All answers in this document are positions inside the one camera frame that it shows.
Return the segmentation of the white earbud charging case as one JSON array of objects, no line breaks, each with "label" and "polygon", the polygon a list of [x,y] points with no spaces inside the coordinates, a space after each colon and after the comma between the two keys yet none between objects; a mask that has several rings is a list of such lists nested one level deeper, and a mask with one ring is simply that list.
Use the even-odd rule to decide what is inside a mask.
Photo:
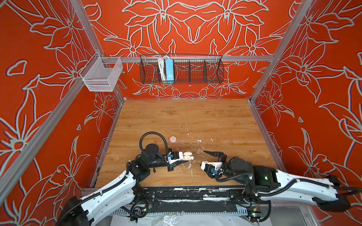
[{"label": "white earbud charging case", "polygon": [[192,152],[183,152],[183,160],[184,161],[194,160],[193,153]]}]

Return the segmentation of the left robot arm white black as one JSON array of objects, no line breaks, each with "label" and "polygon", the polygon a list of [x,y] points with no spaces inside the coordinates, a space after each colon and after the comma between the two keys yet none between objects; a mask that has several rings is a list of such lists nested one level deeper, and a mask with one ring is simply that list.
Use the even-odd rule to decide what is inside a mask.
[{"label": "left robot arm white black", "polygon": [[[165,145],[166,154],[161,154],[156,144],[142,146],[148,135],[159,136]],[[158,167],[173,171],[178,165],[194,159],[191,152],[174,152],[168,147],[166,138],[158,132],[147,132],[139,141],[141,153],[126,163],[126,169],[114,180],[84,196],[70,198],[62,210],[57,226],[94,226],[118,209],[126,211],[132,220],[145,217],[150,201],[140,183]]]}]

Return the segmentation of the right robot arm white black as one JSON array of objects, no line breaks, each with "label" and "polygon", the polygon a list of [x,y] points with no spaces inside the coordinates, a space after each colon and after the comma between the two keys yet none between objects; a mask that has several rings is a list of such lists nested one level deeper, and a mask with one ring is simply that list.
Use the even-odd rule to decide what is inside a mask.
[{"label": "right robot arm white black", "polygon": [[291,201],[319,207],[323,211],[345,212],[352,205],[349,196],[360,194],[361,188],[341,186],[336,176],[322,179],[297,176],[275,168],[253,165],[241,158],[227,158],[223,152],[207,154],[217,162],[203,161],[200,165],[210,178],[219,183],[235,181],[244,187],[247,201]]}]

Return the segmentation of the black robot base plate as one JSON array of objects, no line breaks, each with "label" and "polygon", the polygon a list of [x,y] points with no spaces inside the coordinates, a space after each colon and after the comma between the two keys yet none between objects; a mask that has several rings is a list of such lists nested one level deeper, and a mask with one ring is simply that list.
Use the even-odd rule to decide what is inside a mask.
[{"label": "black robot base plate", "polygon": [[267,201],[247,198],[241,186],[143,187],[135,197],[141,198],[148,201],[149,212],[235,211],[238,206],[264,214],[271,207]]}]

